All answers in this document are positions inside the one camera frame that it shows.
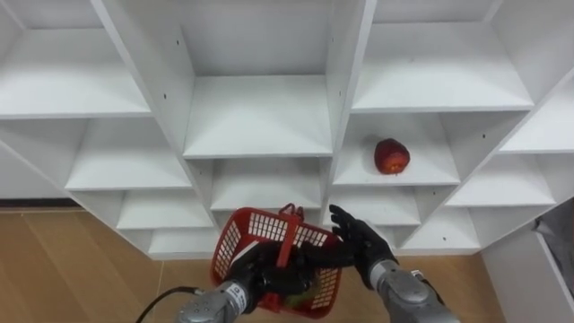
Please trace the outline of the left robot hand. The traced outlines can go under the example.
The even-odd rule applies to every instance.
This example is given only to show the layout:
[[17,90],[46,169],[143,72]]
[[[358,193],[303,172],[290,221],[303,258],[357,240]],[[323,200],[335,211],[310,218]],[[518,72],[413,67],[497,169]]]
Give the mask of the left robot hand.
[[285,267],[276,265],[281,247],[279,241],[257,243],[230,266],[225,279],[246,289],[246,313],[252,312],[268,293],[279,295],[283,305],[296,308],[322,287],[320,269],[353,265],[351,248],[341,241],[326,247],[308,241],[293,246]]

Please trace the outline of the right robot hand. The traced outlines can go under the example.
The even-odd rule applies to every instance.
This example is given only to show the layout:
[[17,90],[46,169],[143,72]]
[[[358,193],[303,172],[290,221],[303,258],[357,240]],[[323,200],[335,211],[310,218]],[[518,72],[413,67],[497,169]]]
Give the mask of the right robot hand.
[[353,265],[364,285],[373,290],[370,282],[371,268],[384,260],[392,260],[398,264],[389,244],[366,222],[356,219],[339,205],[331,204],[329,212],[331,221],[335,224],[332,232],[351,248]]

